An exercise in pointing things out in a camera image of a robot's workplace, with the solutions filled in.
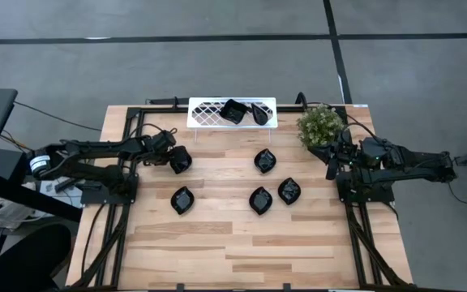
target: robotic arm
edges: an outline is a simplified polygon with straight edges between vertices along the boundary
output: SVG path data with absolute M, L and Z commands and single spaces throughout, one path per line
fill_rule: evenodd
M 412 152 L 375 135 L 350 143 L 342 131 L 336 141 L 309 150 L 328 165 L 326 179 L 336 179 L 344 199 L 350 201 L 391 201 L 395 181 L 423 178 L 449 183 L 456 178 L 449 152 Z M 341 170 L 348 165 L 350 172 Z
M 128 138 L 120 142 L 79 142 L 61 140 L 60 144 L 50 144 L 28 154 L 30 169 L 34 178 L 51 180 L 61 176 L 98 181 L 115 195 L 124 195 L 131 190 L 127 183 L 130 177 L 122 172 L 119 165 L 98 167 L 80 163 L 83 159 L 121 158 L 124 161 L 143 162 L 144 165 L 170 166 L 176 174 L 187 170 L 192 158 L 185 146 L 177 146 L 171 131 L 160 131 L 150 136 Z

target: wooden plank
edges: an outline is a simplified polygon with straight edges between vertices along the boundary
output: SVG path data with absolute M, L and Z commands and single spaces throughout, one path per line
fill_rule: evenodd
M 372 131 L 368 108 L 347 106 L 347 112 Z M 126 107 L 108 108 L 102 140 L 122 138 Z M 272 131 L 199 131 L 186 129 L 185 114 L 149 114 L 145 122 L 178 128 L 178 144 L 187 147 L 192 167 L 175 175 L 168 165 L 140 166 L 140 185 L 127 227 L 119 289 L 297 289 L 354 288 L 354 270 L 345 207 L 338 201 L 336 184 L 325 179 L 326 166 L 297 139 L 300 114 L 279 114 Z M 355 140 L 368 134 L 351 127 Z M 144 133 L 156 134 L 146 127 Z M 269 148 L 277 158 L 275 169 L 262 175 L 254 167 L 256 153 Z M 115 163 L 101 159 L 98 165 Z M 285 205 L 278 197 L 281 182 L 292 177 L 301 198 Z M 195 195 L 192 209 L 179 216 L 170 207 L 174 192 L 187 186 Z M 247 203 L 251 192 L 265 187 L 273 197 L 263 216 Z M 382 204 L 368 204 L 375 244 L 400 277 L 411 281 L 405 249 L 395 215 Z M 66 283 L 78 280 L 82 253 L 97 206 L 85 208 Z M 88 266 L 101 248 L 107 207 L 89 242 Z M 105 283 L 109 283 L 112 253 Z M 364 259 L 367 279 L 369 260 Z

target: black robotic arm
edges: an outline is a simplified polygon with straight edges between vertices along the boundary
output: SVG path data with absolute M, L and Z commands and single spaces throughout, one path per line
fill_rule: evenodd
M 177 146 L 176 130 L 160 131 L 154 136 L 142 135 L 120 142 L 80 142 L 61 140 L 28 154 L 34 178 L 52 180 L 62 176 L 97 181 L 108 187 L 115 195 L 124 195 L 131 190 L 127 183 L 129 174 L 124 174 L 119 165 L 98 167 L 81 163 L 83 159 L 119 158 L 124 161 L 143 162 L 145 165 L 170 166 L 176 174 L 187 170 L 192 158 L 185 146 Z
M 349 133 L 345 131 L 351 125 L 349 124 L 334 141 L 320 147 L 309 148 L 309 151 L 328 165 L 326 179 L 336 180 L 340 201 L 345 204 L 355 260 L 359 259 L 361 263 L 360 242 L 371 257 L 375 284 L 365 284 L 365 279 L 360 279 L 358 274 L 358 280 L 363 282 L 360 284 L 360 288 L 375 291 L 432 291 L 408 284 L 397 276 L 375 248 L 368 215 L 363 215 L 363 213 L 367 212 L 366 202 L 389 204 L 394 201 L 392 184 L 395 181 L 422 178 L 430 182 L 451 182 L 456 178 L 456 174 L 453 170 L 450 153 L 412 152 L 403 146 L 392 144 L 375 136 L 359 122 L 352 124 L 365 128 L 371 135 L 371 137 L 360 141 L 359 147 L 350 142 Z M 365 229 L 362 228 L 355 216 L 354 203 L 358 204 L 363 225 L 367 225 Z M 357 264 L 357 268 L 360 268 L 361 273 L 364 273 L 362 266 Z M 391 286 L 381 284 L 381 273 Z

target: black metal frame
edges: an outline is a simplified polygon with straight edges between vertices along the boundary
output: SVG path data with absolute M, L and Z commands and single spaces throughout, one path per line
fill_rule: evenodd
M 301 113 L 307 110 L 307 101 L 303 95 L 299 95 L 297 100 L 295 101 L 296 105 L 287 105 L 287 106 L 277 106 L 276 110 L 279 113 Z M 186 106 L 178 106 L 179 102 L 178 99 L 174 98 L 174 103 L 172 106 L 167 106 L 164 108 L 136 108 L 131 107 L 127 110 L 126 115 L 126 124 L 124 126 L 124 137 L 131 131 L 131 122 L 133 118 L 138 118 L 137 127 L 141 126 L 144 123 L 144 119 L 146 114 L 184 114 L 187 112 L 188 108 Z M 345 113 L 345 106 L 335 106 L 336 111 L 339 115 L 346 121 L 346 116 L 343 114 Z M 137 135 L 141 135 L 142 129 L 139 129 L 139 133 Z M 131 172 L 136 170 L 136 164 L 131 165 Z M 369 218 L 369 213 L 366 208 L 366 203 L 358 204 L 358 209 L 360 213 L 360 217 L 362 220 L 362 226 L 358 223 L 356 219 L 355 212 L 353 206 L 349 202 L 343 203 L 345 204 L 345 212 L 347 216 L 347 222 L 349 227 L 349 236 L 351 238 L 352 249 L 353 249 L 353 256 L 354 256 L 354 263 L 356 268 L 356 273 L 358 277 L 358 284 L 360 290 L 375 290 L 375 291 L 449 291 L 449 290 L 437 290 L 437 289 L 424 289 L 418 288 L 415 285 L 407 284 L 406 282 L 402 281 L 394 272 L 393 270 L 387 265 L 384 258 L 380 255 L 380 253 L 375 249 L 374 246 L 374 239 L 372 237 L 372 229 L 371 229 L 371 222 Z M 111 238 L 112 234 L 116 232 L 113 231 L 114 225 L 114 218 L 116 215 L 116 204 L 111 204 L 109 206 L 108 218 L 105 227 L 105 236 L 104 236 L 104 243 L 107 243 L 108 240 Z M 123 225 L 122 228 L 126 229 L 127 225 L 127 218 L 129 216 L 129 212 L 131 209 L 130 204 L 124 204 L 122 209 L 122 215 L 120 217 L 118 225 Z M 117 249 L 114 255 L 114 266 L 113 272 L 111 274 L 111 283 L 110 286 L 103 286 L 103 279 L 104 279 L 104 270 L 105 270 L 105 260 L 101 262 L 101 266 L 99 267 L 95 287 L 101 287 L 102 289 L 106 288 L 116 288 L 118 287 L 118 279 L 120 277 L 120 268 L 122 265 L 122 257 L 123 257 L 123 248 L 125 244 L 125 231 L 122 232 L 117 240 Z M 372 275 L 373 275 L 373 284 L 368 284 L 366 281 L 365 275 L 365 268 L 363 266 L 362 261 L 362 251 L 360 249 L 359 242 L 363 244 L 363 246 L 369 252 L 369 256 L 371 259 L 371 268 L 372 268 Z M 382 280 L 382 273 L 387 278 L 390 286 L 386 286 L 383 284 Z M 183 284 L 178 284 L 178 287 L 175 290 L 149 290 L 149 291 L 179 291 L 184 290 Z M 283 289 L 284 291 L 300 291 L 300 290 L 291 290 L 289 284 L 285 284 Z M 250 291 L 282 291 L 282 290 L 250 290 Z M 327 291 L 327 290 L 302 290 L 302 291 Z

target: black bowl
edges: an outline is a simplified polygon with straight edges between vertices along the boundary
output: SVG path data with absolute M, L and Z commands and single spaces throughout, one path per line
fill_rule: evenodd
M 176 210 L 179 215 L 188 211 L 188 209 L 192 207 L 193 203 L 194 194 L 192 194 L 192 192 L 186 187 L 182 187 L 177 190 L 172 198 L 170 198 L 170 204 L 172 205 L 172 208 L 174 208 L 174 210 Z
M 272 207 L 273 198 L 263 187 L 256 189 L 250 196 L 250 207 L 257 212 L 257 214 L 264 214 L 270 207 Z
M 257 125 L 264 126 L 268 122 L 268 114 L 255 104 L 251 104 L 251 112 L 253 114 L 253 119 Z
M 254 163 L 261 173 L 266 174 L 275 167 L 276 157 L 266 148 L 255 156 Z
M 244 118 L 244 114 L 247 111 L 247 106 L 240 102 L 236 102 L 233 99 L 229 99 L 219 112 L 219 115 L 223 119 L 231 121 L 237 125 L 242 121 L 242 118 Z
M 294 203 L 301 192 L 300 186 L 292 178 L 286 179 L 279 186 L 279 196 L 287 205 Z

